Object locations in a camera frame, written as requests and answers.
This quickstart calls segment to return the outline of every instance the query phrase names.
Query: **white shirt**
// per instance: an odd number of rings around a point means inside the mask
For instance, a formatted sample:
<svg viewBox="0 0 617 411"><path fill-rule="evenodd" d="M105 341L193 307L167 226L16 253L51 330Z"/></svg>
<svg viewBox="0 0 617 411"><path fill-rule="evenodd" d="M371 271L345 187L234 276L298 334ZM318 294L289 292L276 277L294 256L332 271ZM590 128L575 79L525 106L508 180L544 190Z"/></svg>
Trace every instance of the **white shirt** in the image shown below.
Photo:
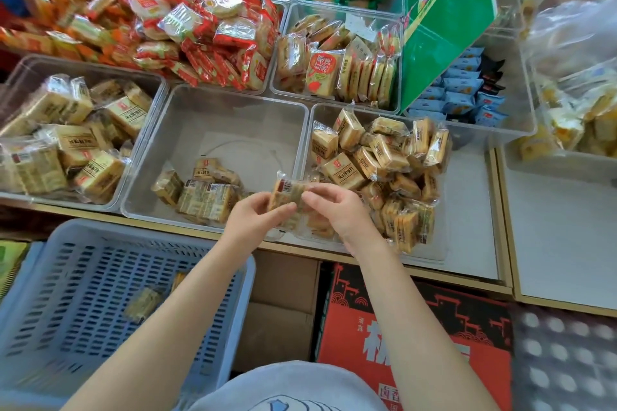
<svg viewBox="0 0 617 411"><path fill-rule="evenodd" d="M259 367L196 401L189 411L386 411L356 374L312 362Z"/></svg>

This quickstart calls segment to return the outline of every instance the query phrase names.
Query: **blue snack package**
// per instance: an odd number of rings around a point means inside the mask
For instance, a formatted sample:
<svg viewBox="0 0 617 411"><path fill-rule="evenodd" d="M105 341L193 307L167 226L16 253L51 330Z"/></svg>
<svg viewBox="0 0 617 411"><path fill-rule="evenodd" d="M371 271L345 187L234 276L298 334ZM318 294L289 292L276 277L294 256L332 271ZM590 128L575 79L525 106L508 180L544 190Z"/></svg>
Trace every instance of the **blue snack package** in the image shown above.
<svg viewBox="0 0 617 411"><path fill-rule="evenodd" d="M441 110L444 114L455 114L459 116L471 111L475 103L473 96L462 93L445 92L445 106Z"/></svg>
<svg viewBox="0 0 617 411"><path fill-rule="evenodd" d="M475 117L477 126L496 127L501 124L503 119L508 117L508 114L493 111L492 109L483 106L476 111Z"/></svg>
<svg viewBox="0 0 617 411"><path fill-rule="evenodd" d="M480 62L480 57L459 57L452 64L450 64L450 68L475 72L478 70Z"/></svg>
<svg viewBox="0 0 617 411"><path fill-rule="evenodd" d="M461 69L446 69L443 72L443 78L466 78L466 79L476 79L480 77L480 71L469 72L468 70Z"/></svg>
<svg viewBox="0 0 617 411"><path fill-rule="evenodd" d="M479 92L476 96L476 108L488 108L492 111L497 111L499 105L503 104L504 101L504 96L489 95Z"/></svg>
<svg viewBox="0 0 617 411"><path fill-rule="evenodd" d="M484 80L480 79L464 79L464 78L444 78L443 87L447 92L462 93L464 95L475 95L480 87L484 84Z"/></svg>
<svg viewBox="0 0 617 411"><path fill-rule="evenodd" d="M443 88L427 87L422 93L420 93L420 96L418 96L418 99L420 100L440 100L441 98L443 98L444 92L445 90Z"/></svg>
<svg viewBox="0 0 617 411"><path fill-rule="evenodd" d="M441 112L412 109L411 106L405 109L405 111L403 111L403 115L406 118L429 118L433 122L441 122L445 120L445 114L442 114Z"/></svg>
<svg viewBox="0 0 617 411"><path fill-rule="evenodd" d="M483 52L483 47L468 47L459 57L480 57Z"/></svg>
<svg viewBox="0 0 617 411"><path fill-rule="evenodd" d="M445 101L422 100L419 98L415 100L413 103L411 103L407 109L441 112L444 106L445 106Z"/></svg>

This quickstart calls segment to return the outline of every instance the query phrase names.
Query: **person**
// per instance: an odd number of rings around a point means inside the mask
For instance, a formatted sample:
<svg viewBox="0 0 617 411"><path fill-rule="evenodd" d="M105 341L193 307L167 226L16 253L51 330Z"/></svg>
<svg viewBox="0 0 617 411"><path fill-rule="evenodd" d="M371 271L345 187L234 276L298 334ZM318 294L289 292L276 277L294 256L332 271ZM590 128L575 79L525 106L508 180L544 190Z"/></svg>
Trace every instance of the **person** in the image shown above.
<svg viewBox="0 0 617 411"><path fill-rule="evenodd" d="M240 201L220 240L169 298L69 399L62 411L169 411L229 281L266 233L297 210L266 212L270 194ZM496 411L480 379L426 305L360 198L311 184L303 202L327 218L358 261L388 347L406 411ZM286 362L244 373L198 399L190 411L383 411L355 374L327 364Z"/></svg>

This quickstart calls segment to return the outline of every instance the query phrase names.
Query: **black and red box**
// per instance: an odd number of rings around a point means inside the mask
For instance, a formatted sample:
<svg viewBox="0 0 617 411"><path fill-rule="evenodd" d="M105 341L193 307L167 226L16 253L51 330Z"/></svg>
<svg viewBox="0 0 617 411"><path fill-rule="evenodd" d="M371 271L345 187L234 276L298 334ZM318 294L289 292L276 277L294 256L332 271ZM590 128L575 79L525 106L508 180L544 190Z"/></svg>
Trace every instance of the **black and red box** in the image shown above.
<svg viewBox="0 0 617 411"><path fill-rule="evenodd" d="M511 411L512 323L505 304L428 283L416 285L500 409ZM317 362L358 374L390 411L402 411L360 267L335 265L324 310Z"/></svg>

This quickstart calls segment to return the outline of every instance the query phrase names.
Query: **forearm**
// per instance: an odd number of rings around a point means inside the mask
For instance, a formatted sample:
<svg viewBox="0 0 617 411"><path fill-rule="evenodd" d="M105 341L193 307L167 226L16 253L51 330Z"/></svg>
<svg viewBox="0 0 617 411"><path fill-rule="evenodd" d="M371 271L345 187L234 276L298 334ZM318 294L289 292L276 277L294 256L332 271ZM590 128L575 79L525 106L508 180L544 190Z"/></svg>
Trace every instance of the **forearm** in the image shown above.
<svg viewBox="0 0 617 411"><path fill-rule="evenodd" d="M237 262L217 244L62 411L168 411L220 306Z"/></svg>
<svg viewBox="0 0 617 411"><path fill-rule="evenodd" d="M356 256L403 408L498 410L388 245L376 241Z"/></svg>

